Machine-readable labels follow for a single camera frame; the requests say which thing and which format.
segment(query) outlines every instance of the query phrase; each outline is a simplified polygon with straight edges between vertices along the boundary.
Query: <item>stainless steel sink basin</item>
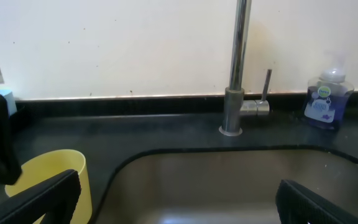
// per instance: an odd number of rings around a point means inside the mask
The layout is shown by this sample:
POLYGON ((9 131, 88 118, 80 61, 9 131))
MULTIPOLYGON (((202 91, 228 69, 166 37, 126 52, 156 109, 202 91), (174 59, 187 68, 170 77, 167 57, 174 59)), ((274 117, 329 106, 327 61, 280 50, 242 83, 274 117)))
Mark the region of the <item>stainless steel sink basin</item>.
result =
POLYGON ((96 223, 280 223, 291 179, 358 217, 358 165, 312 150, 145 156, 114 178, 96 223))

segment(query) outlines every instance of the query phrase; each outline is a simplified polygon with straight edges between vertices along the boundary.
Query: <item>faucet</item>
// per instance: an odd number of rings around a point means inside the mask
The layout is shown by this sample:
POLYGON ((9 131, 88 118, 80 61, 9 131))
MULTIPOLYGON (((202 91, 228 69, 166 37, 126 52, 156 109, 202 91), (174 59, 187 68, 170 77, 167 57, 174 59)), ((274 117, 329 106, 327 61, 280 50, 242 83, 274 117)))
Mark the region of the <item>faucet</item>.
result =
POLYGON ((244 89, 241 88, 244 71, 244 58, 249 28, 249 17, 252 0, 237 0, 236 24, 231 58, 230 83, 224 94, 224 119, 219 131, 226 136, 238 136, 242 133, 241 116, 263 116, 270 111, 266 100, 272 70, 267 70, 264 90, 261 100, 244 101, 244 89))

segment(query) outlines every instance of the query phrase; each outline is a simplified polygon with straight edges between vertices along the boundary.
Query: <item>yellow container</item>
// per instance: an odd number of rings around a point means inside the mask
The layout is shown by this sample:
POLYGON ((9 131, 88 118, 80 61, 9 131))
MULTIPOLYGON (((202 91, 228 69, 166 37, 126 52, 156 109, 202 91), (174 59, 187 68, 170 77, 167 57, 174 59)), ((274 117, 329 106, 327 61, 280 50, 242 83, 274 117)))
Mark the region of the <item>yellow container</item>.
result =
POLYGON ((72 149, 62 149, 37 156, 22 165, 22 175, 15 185, 5 185, 9 197, 16 195, 46 179, 65 170, 73 169, 78 172, 81 183, 81 195, 71 219, 72 224, 86 224, 92 215, 92 201, 88 172, 86 171, 85 156, 72 149))

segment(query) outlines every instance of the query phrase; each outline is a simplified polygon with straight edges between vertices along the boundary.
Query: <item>wall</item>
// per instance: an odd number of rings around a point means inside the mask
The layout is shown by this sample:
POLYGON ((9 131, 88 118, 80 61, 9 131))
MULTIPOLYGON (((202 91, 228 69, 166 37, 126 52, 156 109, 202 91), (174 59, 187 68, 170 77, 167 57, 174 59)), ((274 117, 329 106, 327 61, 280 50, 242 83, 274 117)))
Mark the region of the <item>wall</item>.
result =
MULTIPOLYGON (((0 66, 22 100, 215 95, 228 86, 236 0, 0 0, 0 66)), ((358 1, 254 0, 243 87, 304 92, 346 56, 358 90, 358 1)))

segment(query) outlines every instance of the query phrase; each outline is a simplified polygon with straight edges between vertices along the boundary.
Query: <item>black countertop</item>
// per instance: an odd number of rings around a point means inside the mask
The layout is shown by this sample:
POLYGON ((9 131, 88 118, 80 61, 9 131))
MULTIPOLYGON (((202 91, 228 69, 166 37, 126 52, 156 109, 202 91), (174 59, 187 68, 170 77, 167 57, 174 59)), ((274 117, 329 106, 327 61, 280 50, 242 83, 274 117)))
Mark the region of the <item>black countertop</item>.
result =
MULTIPOLYGON (((88 167, 93 214, 114 173, 131 159, 148 153, 320 147, 358 159, 358 118, 346 119, 342 128, 334 132, 308 126, 294 113, 273 111, 266 118, 243 119, 243 133, 227 137, 218 131, 222 116, 209 113, 45 118, 16 134, 14 149, 20 163, 57 149, 82 152, 88 167)), ((6 197, 0 185, 0 202, 6 197)))

